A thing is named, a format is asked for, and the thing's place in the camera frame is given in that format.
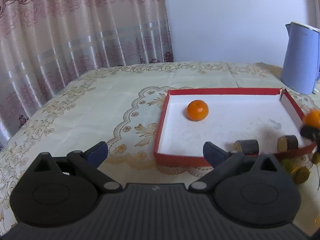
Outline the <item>orange tangerine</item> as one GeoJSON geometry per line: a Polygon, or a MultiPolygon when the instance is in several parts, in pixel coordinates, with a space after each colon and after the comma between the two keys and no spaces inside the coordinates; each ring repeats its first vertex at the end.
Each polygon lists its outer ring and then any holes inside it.
{"type": "Polygon", "coordinates": [[[320,111],[313,109],[303,118],[303,124],[320,129],[320,111]]]}
{"type": "Polygon", "coordinates": [[[194,100],[187,106],[187,117],[191,121],[204,120],[209,114],[208,105],[202,100],[194,100]]]}

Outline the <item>dark sugarcane piece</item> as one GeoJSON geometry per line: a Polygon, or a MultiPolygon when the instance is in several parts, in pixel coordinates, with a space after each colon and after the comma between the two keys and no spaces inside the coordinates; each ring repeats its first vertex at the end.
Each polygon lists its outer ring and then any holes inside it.
{"type": "Polygon", "coordinates": [[[259,144],[257,140],[237,140],[234,143],[233,150],[245,155],[259,154],[259,144]]]}
{"type": "Polygon", "coordinates": [[[298,139],[295,135],[284,135],[278,138],[278,152],[287,152],[298,148],[298,139]]]}

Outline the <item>brown longan fruit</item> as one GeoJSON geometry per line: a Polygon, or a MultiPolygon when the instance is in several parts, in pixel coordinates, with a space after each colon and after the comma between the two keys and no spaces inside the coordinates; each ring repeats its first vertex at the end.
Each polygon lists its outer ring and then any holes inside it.
{"type": "Polygon", "coordinates": [[[315,152],[313,155],[312,155],[312,158],[311,158],[311,161],[313,164],[319,164],[320,163],[320,153],[319,152],[315,152]]]}
{"type": "Polygon", "coordinates": [[[306,167],[300,167],[293,176],[293,181],[296,185],[305,183],[310,176],[310,171],[306,167]]]}

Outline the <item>green lime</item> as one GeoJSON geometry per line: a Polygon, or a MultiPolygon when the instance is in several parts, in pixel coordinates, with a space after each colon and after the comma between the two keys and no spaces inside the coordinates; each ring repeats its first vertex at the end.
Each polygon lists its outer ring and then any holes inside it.
{"type": "Polygon", "coordinates": [[[298,166],[294,163],[293,159],[282,159],[280,164],[289,176],[292,176],[298,169],[298,166]]]}

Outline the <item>red shallow box tray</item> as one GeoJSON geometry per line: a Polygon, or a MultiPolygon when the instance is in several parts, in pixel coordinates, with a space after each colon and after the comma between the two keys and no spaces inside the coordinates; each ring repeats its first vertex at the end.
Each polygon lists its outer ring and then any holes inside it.
{"type": "Polygon", "coordinates": [[[200,88],[169,90],[155,140],[156,163],[163,166],[201,167],[204,143],[210,141],[230,151],[237,140],[255,139],[259,153],[291,158],[313,151],[315,144],[300,136],[303,112],[287,90],[281,88],[200,88]],[[201,121],[187,117],[187,106],[202,100],[209,107],[201,121]],[[298,148],[278,152],[277,141],[295,135],[298,148]]]}

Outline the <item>blue electric kettle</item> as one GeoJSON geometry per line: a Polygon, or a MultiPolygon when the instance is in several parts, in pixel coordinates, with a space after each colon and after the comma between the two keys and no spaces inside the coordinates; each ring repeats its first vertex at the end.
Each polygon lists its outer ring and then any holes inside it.
{"type": "Polygon", "coordinates": [[[312,94],[319,80],[319,29],[297,22],[286,29],[289,41],[281,81],[300,94],[312,94]]]}

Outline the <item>pink patterned curtain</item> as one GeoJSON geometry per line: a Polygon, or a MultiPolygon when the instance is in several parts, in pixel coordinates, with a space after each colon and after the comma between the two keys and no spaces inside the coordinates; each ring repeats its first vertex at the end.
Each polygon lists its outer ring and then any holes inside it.
{"type": "Polygon", "coordinates": [[[1,145],[86,71],[173,59],[165,0],[1,0],[1,145]]]}

